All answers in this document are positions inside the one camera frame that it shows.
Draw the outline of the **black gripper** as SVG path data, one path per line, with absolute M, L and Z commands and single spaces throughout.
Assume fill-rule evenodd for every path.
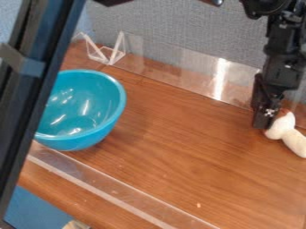
M 300 53 L 267 53 L 262 72 L 255 75 L 251 108 L 253 126 L 266 130 L 277 118 L 287 90 L 297 90 L 306 71 L 306 57 Z

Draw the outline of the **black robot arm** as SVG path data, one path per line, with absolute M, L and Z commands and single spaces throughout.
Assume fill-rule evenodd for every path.
M 267 17 L 266 61 L 255 75 L 253 126 L 269 129 L 287 90 L 297 90 L 306 71 L 306 0 L 241 0 L 247 17 Z

